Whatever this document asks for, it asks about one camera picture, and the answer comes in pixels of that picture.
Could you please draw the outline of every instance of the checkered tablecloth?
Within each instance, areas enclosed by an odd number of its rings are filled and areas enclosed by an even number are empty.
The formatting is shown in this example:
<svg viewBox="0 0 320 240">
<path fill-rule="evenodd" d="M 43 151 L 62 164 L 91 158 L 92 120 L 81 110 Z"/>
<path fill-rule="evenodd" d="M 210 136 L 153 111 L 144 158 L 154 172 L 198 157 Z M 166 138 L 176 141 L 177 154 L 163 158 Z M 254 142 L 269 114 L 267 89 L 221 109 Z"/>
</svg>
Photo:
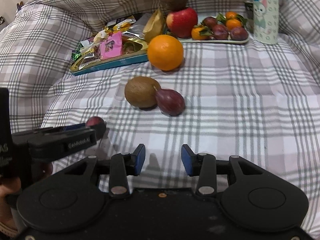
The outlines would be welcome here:
<svg viewBox="0 0 320 240">
<path fill-rule="evenodd" d="M 244 11 L 244 0 L 189 0 L 199 13 Z M 184 143 L 194 152 L 227 159 L 240 155 L 300 187 L 310 207 L 302 227 L 320 236 L 320 0 L 280 0 L 277 45 L 184 44 L 184 66 L 163 73 L 150 63 L 69 73 L 78 41 L 104 22 L 152 12 L 158 0 L 30 0 L 0 33 L 0 82 L 10 90 L 13 132 L 85 122 L 93 115 L 110 132 L 96 147 L 100 158 L 131 152 L 147 156 L 131 186 L 188 187 L 180 161 Z M 186 110 L 167 117 L 140 111 L 124 98 L 134 76 L 150 76 L 179 91 Z M 62 169 L 90 153 L 55 163 Z M 219 178 L 220 188 L 226 179 Z M 107 190 L 107 178 L 100 188 Z"/>
</svg>

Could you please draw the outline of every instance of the pink cat ear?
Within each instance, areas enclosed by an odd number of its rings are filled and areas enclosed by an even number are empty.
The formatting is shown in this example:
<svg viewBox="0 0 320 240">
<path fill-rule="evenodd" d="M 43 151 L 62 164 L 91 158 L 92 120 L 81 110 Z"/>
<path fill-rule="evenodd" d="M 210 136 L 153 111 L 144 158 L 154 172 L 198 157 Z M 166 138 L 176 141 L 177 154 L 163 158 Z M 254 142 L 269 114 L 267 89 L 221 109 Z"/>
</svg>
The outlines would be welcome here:
<svg viewBox="0 0 320 240">
<path fill-rule="evenodd" d="M 267 0 L 262 0 L 262 5 L 266 8 L 268 6 Z"/>
</svg>

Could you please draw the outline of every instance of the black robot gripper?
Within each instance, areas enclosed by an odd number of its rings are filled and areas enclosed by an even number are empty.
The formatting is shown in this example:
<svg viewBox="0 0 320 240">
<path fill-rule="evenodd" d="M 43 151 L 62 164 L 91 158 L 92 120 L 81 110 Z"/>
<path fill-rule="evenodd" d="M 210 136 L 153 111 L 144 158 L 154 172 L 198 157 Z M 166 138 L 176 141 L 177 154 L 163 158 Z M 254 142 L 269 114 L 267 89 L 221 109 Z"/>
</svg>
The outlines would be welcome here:
<svg viewBox="0 0 320 240">
<path fill-rule="evenodd" d="M 132 154 L 99 161 L 89 156 L 26 188 L 17 201 L 26 229 L 16 240 L 203 239 L 312 240 L 300 225 L 308 210 L 306 195 L 294 185 L 233 155 L 228 161 L 181 148 L 191 188 L 135 188 L 145 146 Z M 108 193 L 98 189 L 109 174 Z M 229 187 L 217 192 L 217 175 Z M 151 176 L 152 173 L 140 176 Z"/>
</svg>

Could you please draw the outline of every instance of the white tray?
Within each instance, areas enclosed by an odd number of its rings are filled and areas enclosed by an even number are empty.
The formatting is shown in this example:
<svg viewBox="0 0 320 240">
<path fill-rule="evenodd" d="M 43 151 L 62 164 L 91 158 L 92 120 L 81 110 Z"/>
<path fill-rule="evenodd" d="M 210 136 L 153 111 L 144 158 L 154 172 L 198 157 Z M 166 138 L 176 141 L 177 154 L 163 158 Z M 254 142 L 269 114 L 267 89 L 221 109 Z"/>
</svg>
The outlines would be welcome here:
<svg viewBox="0 0 320 240">
<path fill-rule="evenodd" d="M 205 18 L 209 17 L 209 16 L 213 16 L 213 15 L 208 15 L 208 13 L 206 14 L 198 14 L 198 23 L 200 24 Z M 189 39 L 182 39 L 182 38 L 178 38 L 178 40 L 181 43 L 228 43 L 228 44 L 245 44 L 250 40 L 250 36 L 248 36 L 248 38 L 246 40 L 243 41 L 233 41 L 230 38 L 230 35 L 228 37 L 228 40 L 202 40 L 202 41 L 197 41 L 197 40 L 193 40 L 192 38 Z"/>
</svg>

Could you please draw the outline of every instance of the pink snack packet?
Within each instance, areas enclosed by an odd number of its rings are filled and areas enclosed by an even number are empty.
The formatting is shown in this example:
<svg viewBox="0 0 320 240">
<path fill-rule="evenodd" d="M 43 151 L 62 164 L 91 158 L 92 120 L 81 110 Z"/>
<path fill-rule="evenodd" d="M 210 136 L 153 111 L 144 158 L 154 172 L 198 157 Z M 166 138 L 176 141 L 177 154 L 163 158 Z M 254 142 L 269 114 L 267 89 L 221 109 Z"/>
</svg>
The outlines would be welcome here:
<svg viewBox="0 0 320 240">
<path fill-rule="evenodd" d="M 117 32 L 100 43 L 100 60 L 117 57 L 122 54 L 122 36 Z"/>
</svg>

